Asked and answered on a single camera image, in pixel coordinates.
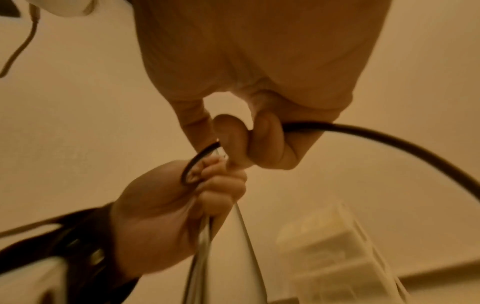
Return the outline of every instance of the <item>dark sleeve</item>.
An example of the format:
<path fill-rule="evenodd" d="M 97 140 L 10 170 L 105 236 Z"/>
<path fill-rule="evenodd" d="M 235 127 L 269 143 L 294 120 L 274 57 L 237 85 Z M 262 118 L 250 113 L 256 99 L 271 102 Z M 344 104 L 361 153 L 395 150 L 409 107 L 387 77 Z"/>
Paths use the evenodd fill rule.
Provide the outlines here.
<path fill-rule="evenodd" d="M 53 256 L 68 262 L 69 304 L 120 304 L 139 279 L 127 281 L 114 258 L 111 204 L 59 218 L 53 232 L 23 240 L 0 251 L 0 274 Z"/>

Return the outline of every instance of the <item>sleeve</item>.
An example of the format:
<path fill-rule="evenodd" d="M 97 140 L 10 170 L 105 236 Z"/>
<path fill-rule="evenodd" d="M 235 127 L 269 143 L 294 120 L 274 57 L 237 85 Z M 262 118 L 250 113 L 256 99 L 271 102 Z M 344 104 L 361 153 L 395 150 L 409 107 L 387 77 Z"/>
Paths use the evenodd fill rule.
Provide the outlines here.
<path fill-rule="evenodd" d="M 127 281 L 115 259 L 110 222 L 112 204 L 72 213 L 56 220 L 61 228 L 0 251 L 0 274 L 60 256 L 68 262 L 69 304 L 121 304 L 139 278 Z"/>

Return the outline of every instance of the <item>hand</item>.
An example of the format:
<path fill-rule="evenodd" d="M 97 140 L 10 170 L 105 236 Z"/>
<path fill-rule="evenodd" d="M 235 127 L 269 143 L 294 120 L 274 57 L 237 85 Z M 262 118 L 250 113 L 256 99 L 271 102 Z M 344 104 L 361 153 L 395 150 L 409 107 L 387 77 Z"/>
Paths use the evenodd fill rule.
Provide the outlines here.
<path fill-rule="evenodd" d="M 202 182 L 184 186 L 186 161 L 174 161 L 134 180 L 111 211 L 117 262 L 128 278 L 169 268 L 193 255 L 200 222 L 213 218 L 215 236 L 233 205 L 245 194 L 247 175 L 228 171 L 220 156 L 204 159 L 192 171 Z"/>
<path fill-rule="evenodd" d="M 136 0 L 150 79 L 199 151 L 220 139 L 232 163 L 292 169 L 320 133 L 282 122 L 333 122 L 352 101 L 391 0 Z M 203 98 L 232 91 L 254 128 L 214 120 Z"/>

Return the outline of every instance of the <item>cord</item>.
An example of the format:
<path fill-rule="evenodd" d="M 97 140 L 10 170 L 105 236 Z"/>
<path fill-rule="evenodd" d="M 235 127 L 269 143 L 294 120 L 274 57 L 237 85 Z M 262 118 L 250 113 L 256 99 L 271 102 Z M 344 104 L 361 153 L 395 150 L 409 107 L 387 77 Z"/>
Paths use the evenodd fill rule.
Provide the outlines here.
<path fill-rule="evenodd" d="M 422 159 L 428 164 L 432 165 L 434 168 L 457 182 L 463 189 L 468 191 L 480 202 L 480 184 L 473 177 L 463 172 L 461 169 L 455 167 L 447 160 L 441 158 L 440 156 L 430 152 L 429 150 L 422 148 L 416 144 L 408 142 L 406 140 L 400 139 L 398 137 L 370 130 L 362 127 L 355 127 L 349 125 L 341 124 L 331 124 L 324 122 L 296 122 L 296 123 L 287 123 L 283 125 L 283 131 L 285 133 L 292 132 L 311 132 L 311 131 L 327 131 L 327 132 L 338 132 L 345 133 L 350 135 L 355 135 L 359 137 L 364 137 L 371 139 L 373 141 L 384 143 L 388 146 L 398 148 L 404 152 L 407 152 L 417 158 Z M 201 151 L 196 157 L 194 157 L 186 166 L 185 170 L 181 175 L 181 182 L 185 185 L 190 184 L 188 182 L 188 176 L 191 169 L 204 157 L 208 156 L 214 150 L 220 147 L 220 142 L 216 142 L 206 147 Z"/>
<path fill-rule="evenodd" d="M 31 30 L 30 34 L 26 38 L 26 40 L 18 47 L 17 50 L 10 56 L 10 58 L 7 60 L 5 65 L 3 66 L 3 69 L 0 72 L 0 78 L 5 77 L 9 71 L 10 68 L 12 68 L 12 65 L 14 64 L 15 60 L 20 56 L 20 54 L 29 46 L 30 42 L 35 37 L 35 34 L 37 33 L 37 28 L 39 26 L 39 21 L 40 21 L 40 8 L 30 4 L 30 17 L 31 17 Z"/>

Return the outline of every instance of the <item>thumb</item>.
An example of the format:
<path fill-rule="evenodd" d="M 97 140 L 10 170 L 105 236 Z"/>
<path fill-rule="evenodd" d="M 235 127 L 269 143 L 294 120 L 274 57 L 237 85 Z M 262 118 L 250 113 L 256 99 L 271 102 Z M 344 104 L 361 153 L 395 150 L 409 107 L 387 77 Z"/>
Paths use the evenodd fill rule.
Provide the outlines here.
<path fill-rule="evenodd" d="M 206 110 L 203 99 L 168 102 L 173 107 L 183 132 L 197 152 L 217 141 L 212 117 Z"/>

